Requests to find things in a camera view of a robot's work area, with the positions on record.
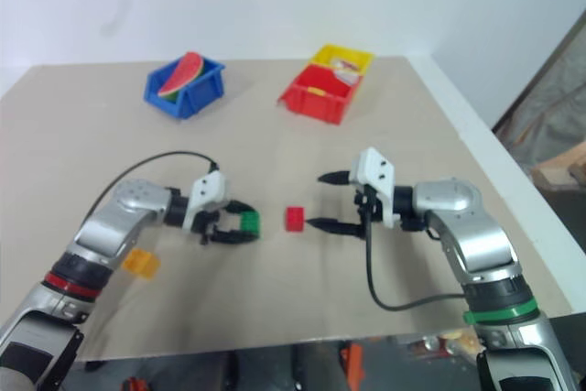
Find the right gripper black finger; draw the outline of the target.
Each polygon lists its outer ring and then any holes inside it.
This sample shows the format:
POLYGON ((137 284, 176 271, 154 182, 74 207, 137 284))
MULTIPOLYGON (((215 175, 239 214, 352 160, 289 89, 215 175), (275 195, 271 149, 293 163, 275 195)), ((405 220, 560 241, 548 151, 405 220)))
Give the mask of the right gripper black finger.
POLYGON ((328 185, 334 186, 348 186, 351 184, 350 182, 350 171, 349 170, 339 170, 324 173, 323 175, 317 178, 318 182, 325 183, 328 185))
POLYGON ((328 234, 363 237, 363 226, 359 223, 344 223, 333 218, 318 217, 307 219, 306 223, 328 234))

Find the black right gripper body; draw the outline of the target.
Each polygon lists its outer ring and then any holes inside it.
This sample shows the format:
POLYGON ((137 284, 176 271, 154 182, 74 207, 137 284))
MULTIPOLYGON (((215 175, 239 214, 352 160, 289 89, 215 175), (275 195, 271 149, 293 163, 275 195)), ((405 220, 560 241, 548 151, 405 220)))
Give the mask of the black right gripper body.
POLYGON ((357 236, 369 241, 372 237, 372 225, 383 220, 382 202, 372 186, 364 185, 361 190, 355 192, 354 204, 360 218, 357 236))

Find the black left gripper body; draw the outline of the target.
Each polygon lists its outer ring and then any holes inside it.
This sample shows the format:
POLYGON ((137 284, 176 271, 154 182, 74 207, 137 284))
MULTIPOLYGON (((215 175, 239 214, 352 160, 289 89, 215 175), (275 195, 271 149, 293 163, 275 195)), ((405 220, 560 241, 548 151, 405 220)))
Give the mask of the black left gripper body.
POLYGON ((196 233, 201 236, 200 244, 212 242, 212 232, 220 221, 221 211, 226 211, 226 205, 215 210, 204 210, 196 214, 196 233))

